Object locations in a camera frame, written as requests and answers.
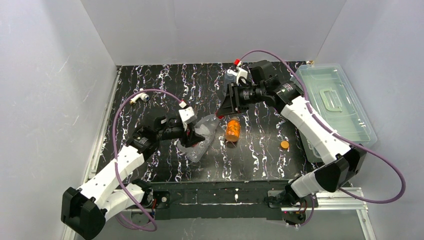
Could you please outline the red label water bottle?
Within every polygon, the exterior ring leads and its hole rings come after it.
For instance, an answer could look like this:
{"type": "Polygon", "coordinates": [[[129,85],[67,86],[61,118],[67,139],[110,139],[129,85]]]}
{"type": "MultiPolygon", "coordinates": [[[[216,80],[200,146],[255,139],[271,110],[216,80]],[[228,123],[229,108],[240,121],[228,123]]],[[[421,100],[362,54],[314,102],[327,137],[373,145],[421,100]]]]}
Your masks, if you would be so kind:
{"type": "MultiPolygon", "coordinates": [[[[200,119],[196,124],[193,124],[195,128],[195,132],[197,134],[202,135],[203,137],[208,135],[214,135],[216,134],[216,129],[218,127],[218,124],[220,122],[220,119],[217,118],[217,116],[213,114],[209,114],[204,116],[202,119],[200,119]]],[[[184,147],[184,139],[180,138],[177,142],[177,148],[182,153],[187,152],[188,147],[184,147]]]]}

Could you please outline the clear blue-tinted bottle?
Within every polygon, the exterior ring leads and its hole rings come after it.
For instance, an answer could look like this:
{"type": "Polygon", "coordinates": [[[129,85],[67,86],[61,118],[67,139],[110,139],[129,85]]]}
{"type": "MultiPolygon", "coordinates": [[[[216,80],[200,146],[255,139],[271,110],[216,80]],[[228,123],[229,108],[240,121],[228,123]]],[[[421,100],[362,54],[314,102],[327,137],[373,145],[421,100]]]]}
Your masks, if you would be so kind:
{"type": "Polygon", "coordinates": [[[227,93],[228,85],[233,83],[235,80],[235,76],[233,74],[233,71],[231,69],[228,69],[224,74],[224,80],[223,80],[223,93],[224,95],[227,93]]]}

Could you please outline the clear plastic bottle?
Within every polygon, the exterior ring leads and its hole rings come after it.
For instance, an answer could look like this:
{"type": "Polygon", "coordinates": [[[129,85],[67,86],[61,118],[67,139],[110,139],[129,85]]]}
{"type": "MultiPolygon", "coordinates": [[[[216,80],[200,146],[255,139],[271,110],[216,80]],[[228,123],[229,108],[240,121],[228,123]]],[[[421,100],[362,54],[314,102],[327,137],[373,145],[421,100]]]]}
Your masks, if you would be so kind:
{"type": "Polygon", "coordinates": [[[204,137],[204,141],[199,142],[196,146],[187,148],[186,157],[189,161],[193,163],[199,162],[215,139],[215,136],[213,134],[205,135],[204,137]]]}

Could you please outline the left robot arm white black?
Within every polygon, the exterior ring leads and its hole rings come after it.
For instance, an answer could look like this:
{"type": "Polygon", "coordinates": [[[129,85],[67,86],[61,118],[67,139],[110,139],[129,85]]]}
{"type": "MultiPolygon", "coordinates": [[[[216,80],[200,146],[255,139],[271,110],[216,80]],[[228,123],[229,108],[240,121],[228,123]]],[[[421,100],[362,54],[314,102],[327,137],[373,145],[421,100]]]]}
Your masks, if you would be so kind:
{"type": "Polygon", "coordinates": [[[195,132],[192,107],[177,114],[157,117],[153,127],[138,126],[127,143],[99,173],[62,195],[61,221],[85,240],[94,239],[105,223],[133,205],[149,206],[153,190],[143,180],[125,185],[123,180],[155,153],[160,141],[178,139],[185,147],[205,140],[195,132]]]}

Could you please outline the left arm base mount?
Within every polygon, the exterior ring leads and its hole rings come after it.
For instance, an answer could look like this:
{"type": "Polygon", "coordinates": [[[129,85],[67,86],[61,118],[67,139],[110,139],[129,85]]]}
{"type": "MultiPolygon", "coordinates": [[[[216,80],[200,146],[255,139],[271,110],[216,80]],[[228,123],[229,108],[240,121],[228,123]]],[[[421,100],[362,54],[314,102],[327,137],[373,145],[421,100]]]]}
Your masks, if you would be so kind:
{"type": "Polygon", "coordinates": [[[170,193],[168,191],[148,191],[143,195],[139,203],[144,210],[143,212],[136,205],[130,212],[127,227],[132,230],[139,230],[140,227],[149,230],[154,229],[151,219],[156,221],[157,210],[168,209],[170,205],[170,193]]]}

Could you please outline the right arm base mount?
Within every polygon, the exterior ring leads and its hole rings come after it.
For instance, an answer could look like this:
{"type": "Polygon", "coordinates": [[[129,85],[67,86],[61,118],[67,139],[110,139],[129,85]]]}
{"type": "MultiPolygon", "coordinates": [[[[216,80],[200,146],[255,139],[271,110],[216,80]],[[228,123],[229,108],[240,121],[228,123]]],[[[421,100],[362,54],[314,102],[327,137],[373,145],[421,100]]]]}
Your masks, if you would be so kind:
{"type": "Polygon", "coordinates": [[[264,202],[269,208],[282,211],[282,219],[287,227],[297,229],[306,225],[312,219],[315,208],[319,206],[315,194],[294,199],[285,190],[269,190],[264,202]]]}

